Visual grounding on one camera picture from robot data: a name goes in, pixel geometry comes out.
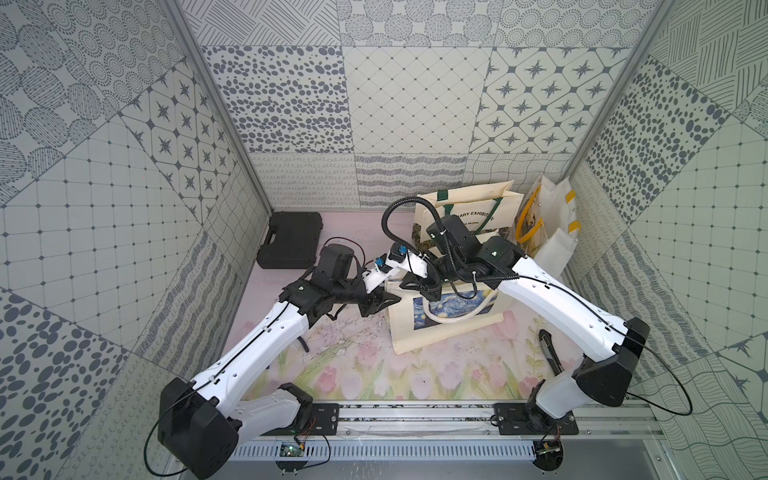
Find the starry night canvas tote bag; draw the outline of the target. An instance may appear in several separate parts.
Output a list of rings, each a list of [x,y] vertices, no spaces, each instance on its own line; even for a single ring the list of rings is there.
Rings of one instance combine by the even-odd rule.
[[[509,296],[486,286],[473,291],[471,285],[458,283],[457,289],[445,286],[441,298],[431,301],[400,288],[397,281],[386,283],[386,291],[400,298],[385,311],[397,355],[500,323],[512,305]]]

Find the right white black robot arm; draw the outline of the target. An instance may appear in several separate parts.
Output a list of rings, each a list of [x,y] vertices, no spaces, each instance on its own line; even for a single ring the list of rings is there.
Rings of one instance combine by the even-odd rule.
[[[582,350],[580,364],[539,382],[529,395],[526,417],[535,429],[552,426],[586,403],[622,405],[650,331],[645,322],[601,310],[503,237],[480,242],[456,215],[443,217],[426,233],[441,253],[427,264],[429,279],[484,284],[542,316]]]

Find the black tool near right arm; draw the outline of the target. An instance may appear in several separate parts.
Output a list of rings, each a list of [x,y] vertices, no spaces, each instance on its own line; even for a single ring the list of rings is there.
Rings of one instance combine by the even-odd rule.
[[[544,357],[552,369],[555,376],[564,371],[563,365],[554,348],[552,335],[545,329],[541,329],[538,332],[539,344],[543,351]]]

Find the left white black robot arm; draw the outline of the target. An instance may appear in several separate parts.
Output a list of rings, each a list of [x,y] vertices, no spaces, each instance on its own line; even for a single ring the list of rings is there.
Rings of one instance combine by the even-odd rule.
[[[324,247],[318,263],[283,288],[265,318],[236,346],[191,380],[175,378],[165,386],[152,430],[187,472],[207,479],[245,441],[266,433],[298,436],[311,431],[316,424],[313,398],[292,383],[255,401],[242,398],[335,305],[356,305],[367,317],[399,302],[386,291],[387,280],[401,272],[427,275],[426,264],[399,244],[356,276],[349,274],[353,259],[353,251],[344,245]]]

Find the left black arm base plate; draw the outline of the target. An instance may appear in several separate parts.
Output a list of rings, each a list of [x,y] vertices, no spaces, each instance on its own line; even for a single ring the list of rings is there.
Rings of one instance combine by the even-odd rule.
[[[338,403],[317,403],[301,407],[298,418],[289,426],[273,429],[264,436],[335,436],[339,423]]]

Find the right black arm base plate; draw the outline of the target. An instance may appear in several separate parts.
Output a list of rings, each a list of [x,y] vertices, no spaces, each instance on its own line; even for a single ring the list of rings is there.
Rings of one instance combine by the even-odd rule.
[[[500,435],[577,435],[579,433],[575,417],[569,412],[561,419],[552,419],[530,408],[523,402],[501,402],[493,405],[489,422],[497,427]]]

